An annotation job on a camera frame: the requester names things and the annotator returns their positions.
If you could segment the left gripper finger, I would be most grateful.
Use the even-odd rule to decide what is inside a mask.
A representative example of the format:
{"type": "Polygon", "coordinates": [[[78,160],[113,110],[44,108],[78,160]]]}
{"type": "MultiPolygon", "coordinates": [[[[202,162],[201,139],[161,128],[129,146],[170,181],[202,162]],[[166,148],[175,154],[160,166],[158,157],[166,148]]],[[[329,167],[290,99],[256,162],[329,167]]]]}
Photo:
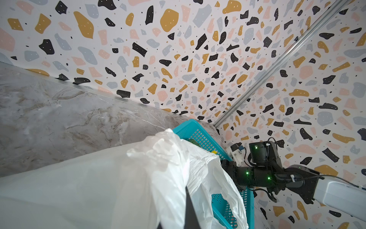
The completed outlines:
{"type": "Polygon", "coordinates": [[[185,191],[186,191],[186,209],[185,209],[184,229],[201,229],[187,187],[185,188],[185,191]]]}

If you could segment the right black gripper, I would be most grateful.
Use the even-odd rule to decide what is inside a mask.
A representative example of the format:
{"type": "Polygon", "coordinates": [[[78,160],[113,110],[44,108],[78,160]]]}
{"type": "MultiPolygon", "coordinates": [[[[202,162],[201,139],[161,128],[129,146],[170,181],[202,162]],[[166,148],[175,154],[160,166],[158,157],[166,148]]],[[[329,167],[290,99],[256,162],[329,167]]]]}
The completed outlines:
{"type": "Polygon", "coordinates": [[[268,193],[278,194],[286,187],[281,179],[286,177],[286,173],[282,167],[275,140],[250,143],[246,161],[249,166],[243,167],[238,167],[231,157],[230,160],[224,159],[221,162],[222,168],[239,191],[245,188],[261,187],[266,188],[268,193]]]}

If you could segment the white plastic bag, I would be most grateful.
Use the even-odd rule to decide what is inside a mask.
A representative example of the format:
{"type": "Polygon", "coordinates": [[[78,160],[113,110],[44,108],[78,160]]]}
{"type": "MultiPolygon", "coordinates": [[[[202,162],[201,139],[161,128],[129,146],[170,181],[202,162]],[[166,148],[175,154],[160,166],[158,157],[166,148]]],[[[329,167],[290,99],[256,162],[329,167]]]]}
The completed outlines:
{"type": "Polygon", "coordinates": [[[212,195],[229,203],[237,227],[246,209],[218,155],[167,129],[1,178],[3,229],[184,229],[186,191],[202,229],[220,229],[212,195]]]}

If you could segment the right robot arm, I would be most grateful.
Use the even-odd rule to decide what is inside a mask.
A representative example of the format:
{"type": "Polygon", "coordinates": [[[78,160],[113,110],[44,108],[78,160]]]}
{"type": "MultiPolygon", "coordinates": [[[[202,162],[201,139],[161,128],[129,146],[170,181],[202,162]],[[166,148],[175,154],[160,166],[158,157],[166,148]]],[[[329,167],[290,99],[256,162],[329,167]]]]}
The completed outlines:
{"type": "Polygon", "coordinates": [[[366,220],[366,190],[343,178],[321,174],[303,165],[282,166],[274,138],[249,144],[248,165],[241,167],[232,159],[221,165],[239,191],[264,191],[274,203],[275,195],[288,189],[306,204],[314,201],[366,220]]]}

